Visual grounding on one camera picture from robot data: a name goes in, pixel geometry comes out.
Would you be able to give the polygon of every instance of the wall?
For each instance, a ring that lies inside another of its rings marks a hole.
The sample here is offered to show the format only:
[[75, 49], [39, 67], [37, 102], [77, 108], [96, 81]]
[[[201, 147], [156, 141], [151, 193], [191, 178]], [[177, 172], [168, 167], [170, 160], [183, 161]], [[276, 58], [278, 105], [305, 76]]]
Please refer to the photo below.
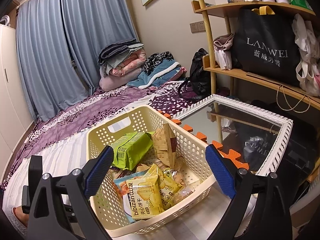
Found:
[[[189, 24], [201, 21], [202, 15], [194, 14], [191, 6], [192, 0], [153, 0], [149, 5], [142, 6], [141, 0], [127, 0], [141, 42], [145, 44], [148, 56], [155, 52], [169, 50], [182, 66], [190, 69], [194, 53], [201, 47], [208, 49], [206, 33], [191, 33]], [[214, 4], [214, 0], [205, 0]], [[223, 18], [209, 16], [212, 36], [215, 38], [227, 33]], [[236, 18], [230, 19], [231, 30], [236, 29]], [[218, 85], [229, 87], [229, 77], [218, 75]], [[276, 91], [260, 85], [236, 80], [235, 94], [242, 101], [259, 99], [266, 103], [276, 102]], [[288, 109], [282, 93], [279, 93], [279, 104]], [[295, 98], [287, 96], [291, 106], [298, 102]], [[308, 107], [300, 103], [297, 111]], [[310, 107], [303, 114], [290, 111], [290, 114], [315, 125], [320, 125], [320, 112]]]
[[[135, 26], [147, 56], [155, 52], [170, 51], [182, 66], [190, 69], [192, 58], [200, 48], [208, 50], [206, 33], [191, 33], [190, 23], [202, 21], [201, 14], [194, 14], [192, 0], [153, 0], [142, 6], [141, 0], [130, 0]], [[212, 35], [227, 33], [223, 18], [210, 18]], [[222, 77], [223, 85], [229, 78]]]

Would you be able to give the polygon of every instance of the blue curtain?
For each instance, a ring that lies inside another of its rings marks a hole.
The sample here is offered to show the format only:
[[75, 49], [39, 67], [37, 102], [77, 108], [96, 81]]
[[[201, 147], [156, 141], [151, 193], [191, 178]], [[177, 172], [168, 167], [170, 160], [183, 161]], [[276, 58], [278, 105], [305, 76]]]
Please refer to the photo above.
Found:
[[29, 0], [19, 9], [17, 53], [33, 118], [54, 117], [88, 96], [71, 65], [60, 0]]
[[107, 45], [137, 38], [125, 0], [61, 0], [72, 56], [90, 93], [98, 87], [97, 58]]

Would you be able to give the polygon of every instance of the folded clothes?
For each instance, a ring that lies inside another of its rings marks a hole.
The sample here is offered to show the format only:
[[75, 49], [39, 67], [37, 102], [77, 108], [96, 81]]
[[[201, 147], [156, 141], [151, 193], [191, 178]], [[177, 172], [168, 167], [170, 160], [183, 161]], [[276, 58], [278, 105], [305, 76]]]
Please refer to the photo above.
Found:
[[162, 53], [154, 53], [150, 57], [147, 58], [146, 62], [142, 66], [142, 71], [144, 71], [147, 75], [153, 71], [155, 67], [157, 67], [164, 59], [173, 60], [173, 56], [169, 51]]
[[111, 69], [110, 75], [121, 77], [130, 71], [141, 67], [146, 61], [147, 56], [144, 49], [139, 49], [130, 54], [122, 63], [120, 63], [115, 69]]
[[137, 87], [139, 89], [147, 88], [151, 85], [160, 86], [169, 81], [181, 68], [179, 62], [175, 60], [164, 59], [157, 67], [153, 69], [150, 75], [141, 72], [138, 78], [134, 81], [128, 82], [128, 87]]
[[120, 54], [117, 54], [109, 59], [106, 60], [105, 63], [105, 74], [108, 75], [110, 70], [118, 67], [124, 60], [126, 60], [133, 52], [143, 48], [142, 43], [136, 43], [128, 46], [128, 49]]
[[99, 85], [103, 91], [109, 92], [110, 90], [127, 84], [129, 81], [136, 80], [140, 73], [141, 68], [136, 68], [122, 77], [107, 75], [106, 77], [102, 77], [100, 79]]
[[120, 54], [126, 51], [128, 49], [128, 45], [132, 45], [135, 43], [138, 43], [137, 40], [135, 38], [131, 38], [123, 41], [118, 41], [116, 43], [106, 46], [104, 49], [101, 50], [99, 54], [98, 65], [103, 65], [105, 60], [111, 58], [116, 54]]

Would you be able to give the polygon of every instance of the wooden shelf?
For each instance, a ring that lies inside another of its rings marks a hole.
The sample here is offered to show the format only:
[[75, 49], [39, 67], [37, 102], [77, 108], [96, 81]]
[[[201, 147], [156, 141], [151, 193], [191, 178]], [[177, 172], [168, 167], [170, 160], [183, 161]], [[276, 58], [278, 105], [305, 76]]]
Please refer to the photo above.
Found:
[[256, 83], [258, 85], [271, 88], [273, 90], [278, 90], [279, 87], [282, 85], [282, 88], [279, 89], [279, 93], [282, 94], [284, 93], [288, 96], [291, 96], [293, 98], [296, 98], [298, 100], [303, 98], [303, 102], [306, 103], [307, 105], [309, 104], [309, 99], [310, 98], [310, 105], [318, 110], [320, 110], [320, 98], [318, 97], [312, 97], [312, 96], [305, 96], [306, 92], [303, 91], [301, 88], [294, 87], [282, 82], [274, 81], [272, 79], [262, 77], [253, 73], [245, 72], [242, 69], [231, 69], [231, 70], [222, 70], [219, 66], [217, 68], [211, 68], [210, 67], [210, 60], [209, 60], [209, 55], [206, 55], [203, 57], [203, 63], [204, 63], [204, 70], [215, 72], [218, 74], [223, 74], [223, 75], [228, 75], [230, 77], [235, 77], [239, 78], [242, 80], [246, 80], [252, 83]]
[[191, 2], [194, 13], [201, 14], [203, 11], [207, 11], [209, 15], [217, 17], [238, 17], [240, 8], [245, 7], [248, 9], [259, 8], [260, 6], [268, 5], [273, 11], [281, 14], [285, 14], [293, 17], [295, 14], [299, 13], [304, 20], [311, 21], [314, 26], [320, 28], [320, 20], [316, 14], [300, 6], [286, 4], [286, 3], [277, 3], [277, 2], [235, 2], [235, 3], [226, 3], [220, 5], [213, 5], [206, 8], [200, 8], [198, 1], [193, 0]]

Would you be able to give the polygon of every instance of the wardrobe door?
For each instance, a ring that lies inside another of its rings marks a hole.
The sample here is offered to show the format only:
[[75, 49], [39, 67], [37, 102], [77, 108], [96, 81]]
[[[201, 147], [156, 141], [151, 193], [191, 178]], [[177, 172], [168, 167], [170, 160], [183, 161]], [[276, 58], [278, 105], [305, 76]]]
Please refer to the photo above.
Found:
[[8, 26], [3, 26], [2, 28], [1, 54], [3, 68], [6, 69], [5, 78], [8, 79], [6, 86], [11, 102], [24, 129], [28, 130], [33, 119], [21, 85], [17, 60], [16, 32], [15, 29]]
[[0, 133], [0, 182], [2, 182], [4, 179], [4, 173], [11, 157], [12, 151]]
[[26, 130], [20, 122], [7, 90], [8, 79], [6, 68], [4, 67], [6, 63], [2, 60], [4, 46], [2, 42], [3, 27], [0, 28], [0, 133], [9, 148], [14, 151]]

